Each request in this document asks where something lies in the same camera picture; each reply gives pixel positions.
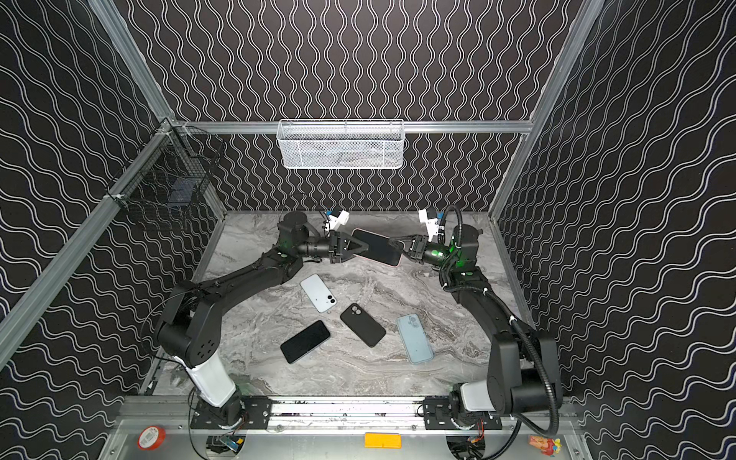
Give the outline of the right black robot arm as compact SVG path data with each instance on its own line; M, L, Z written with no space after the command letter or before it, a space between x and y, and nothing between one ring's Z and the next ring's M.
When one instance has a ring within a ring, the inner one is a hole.
M513 415L534 433L554 438L563 403L556 342L550 333L519 319L495 293L477 262L481 235L480 229L462 224L448 241L442 234L436 243L424 235L409 235L391 238L389 247L435 268L442 290L471 314L490 341L479 396L471 402L466 383L459 387L463 408Z

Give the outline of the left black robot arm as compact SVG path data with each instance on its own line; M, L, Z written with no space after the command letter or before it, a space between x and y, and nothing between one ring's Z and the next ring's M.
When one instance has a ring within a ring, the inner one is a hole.
M154 329L154 344L184 367L199 391L199 411L223 429L245 419L242 393L220 359L224 316L256 294L291 280L308 259L339 264L369 249L368 243L345 232L320 233L300 211L288 212L277 228L276 243L252 264L214 280L177 285Z

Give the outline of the black phone purple edge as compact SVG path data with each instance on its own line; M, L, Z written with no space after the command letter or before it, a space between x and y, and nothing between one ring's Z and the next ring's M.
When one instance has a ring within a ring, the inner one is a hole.
M360 255L360 257L387 266L398 266L400 264L403 255L396 252L389 245L388 237L363 229L355 229L353 232L360 234L365 243L370 246L369 250Z

